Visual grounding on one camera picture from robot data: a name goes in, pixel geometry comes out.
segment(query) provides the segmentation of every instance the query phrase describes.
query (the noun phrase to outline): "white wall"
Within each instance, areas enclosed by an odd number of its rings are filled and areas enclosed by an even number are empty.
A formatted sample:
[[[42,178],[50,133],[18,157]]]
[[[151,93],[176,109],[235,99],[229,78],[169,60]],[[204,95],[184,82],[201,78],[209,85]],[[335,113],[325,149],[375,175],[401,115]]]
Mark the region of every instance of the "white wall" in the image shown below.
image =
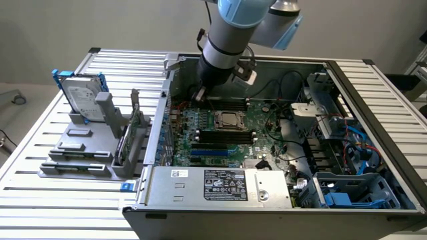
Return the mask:
[[[425,0],[299,3],[289,49],[255,46],[255,54],[373,59],[384,72],[404,71],[423,48]],[[73,70],[89,47],[196,52],[199,28],[199,0],[0,0],[0,82],[52,84],[50,69]]]

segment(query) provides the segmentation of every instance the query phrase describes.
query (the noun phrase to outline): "motherboard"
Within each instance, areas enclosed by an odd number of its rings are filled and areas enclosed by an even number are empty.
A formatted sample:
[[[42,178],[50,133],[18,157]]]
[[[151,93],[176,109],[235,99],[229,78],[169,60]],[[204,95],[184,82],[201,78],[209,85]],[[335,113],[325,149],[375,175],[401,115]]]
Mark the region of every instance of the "motherboard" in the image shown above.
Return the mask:
[[[169,119],[173,129],[173,166],[253,168],[260,160],[275,170],[283,143],[279,117],[271,101],[225,102],[208,100],[204,105],[177,102]]]

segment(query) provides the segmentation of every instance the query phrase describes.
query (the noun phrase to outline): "aluminum slatted table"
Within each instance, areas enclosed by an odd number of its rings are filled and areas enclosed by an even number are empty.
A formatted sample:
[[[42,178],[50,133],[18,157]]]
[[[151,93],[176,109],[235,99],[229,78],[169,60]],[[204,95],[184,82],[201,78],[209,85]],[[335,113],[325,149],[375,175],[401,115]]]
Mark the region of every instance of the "aluminum slatted table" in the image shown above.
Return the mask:
[[[124,114],[132,111],[130,89],[138,89],[140,109],[153,118],[165,80],[164,58],[165,53],[159,52],[101,49],[85,56],[74,72],[105,74],[113,104]],[[425,119],[375,65],[361,60],[335,61],[427,182]],[[69,110],[58,92],[0,169],[0,239],[137,239],[118,210],[133,202],[136,194],[120,192],[118,182],[37,176],[38,166],[70,121]],[[138,162],[136,178],[143,157]],[[407,234],[400,232],[384,240],[425,239],[427,229]]]

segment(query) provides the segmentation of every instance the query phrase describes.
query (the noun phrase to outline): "power supply label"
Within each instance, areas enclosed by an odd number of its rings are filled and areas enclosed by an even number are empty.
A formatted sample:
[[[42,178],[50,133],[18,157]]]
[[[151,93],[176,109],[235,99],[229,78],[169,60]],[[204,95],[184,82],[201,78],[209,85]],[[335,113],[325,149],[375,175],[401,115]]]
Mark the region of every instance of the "power supply label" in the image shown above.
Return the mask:
[[[203,197],[208,201],[248,201],[245,171],[204,170]]]

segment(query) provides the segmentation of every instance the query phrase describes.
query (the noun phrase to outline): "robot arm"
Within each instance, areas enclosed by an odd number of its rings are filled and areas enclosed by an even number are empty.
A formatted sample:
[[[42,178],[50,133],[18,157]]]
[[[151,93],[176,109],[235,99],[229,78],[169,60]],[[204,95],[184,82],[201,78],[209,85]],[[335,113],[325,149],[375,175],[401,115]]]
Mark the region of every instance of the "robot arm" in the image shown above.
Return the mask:
[[[196,66],[196,101],[227,82],[248,43],[284,50],[301,20],[296,0],[219,0],[217,10]]]

